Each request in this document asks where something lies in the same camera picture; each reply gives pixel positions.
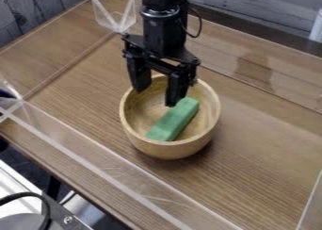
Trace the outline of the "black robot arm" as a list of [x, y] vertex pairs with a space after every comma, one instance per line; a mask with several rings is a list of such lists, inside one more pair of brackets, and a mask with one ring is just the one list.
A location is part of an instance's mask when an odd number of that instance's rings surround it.
[[133, 88], [143, 92], [153, 84], [153, 73], [168, 76], [165, 104], [174, 107], [197, 83], [201, 60], [185, 48], [188, 31], [188, 0], [142, 0], [139, 14], [143, 34], [123, 34], [123, 57], [127, 60]]

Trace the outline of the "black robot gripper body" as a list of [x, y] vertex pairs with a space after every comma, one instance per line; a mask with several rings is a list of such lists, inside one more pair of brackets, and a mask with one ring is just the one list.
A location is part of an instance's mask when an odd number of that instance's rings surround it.
[[168, 76], [185, 71], [189, 74], [189, 85], [197, 78], [197, 67], [201, 60], [186, 50], [188, 6], [173, 6], [154, 10], [141, 7], [143, 34], [123, 34], [123, 57], [145, 58], [151, 70]]

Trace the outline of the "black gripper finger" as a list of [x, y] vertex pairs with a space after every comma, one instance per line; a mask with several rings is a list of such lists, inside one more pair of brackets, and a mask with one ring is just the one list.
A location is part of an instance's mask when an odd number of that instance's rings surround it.
[[130, 74], [133, 88], [143, 92], [151, 85], [151, 67], [142, 57], [127, 57], [127, 71]]
[[174, 72], [168, 76], [165, 104], [174, 107], [186, 96], [189, 89], [189, 74], [185, 71]]

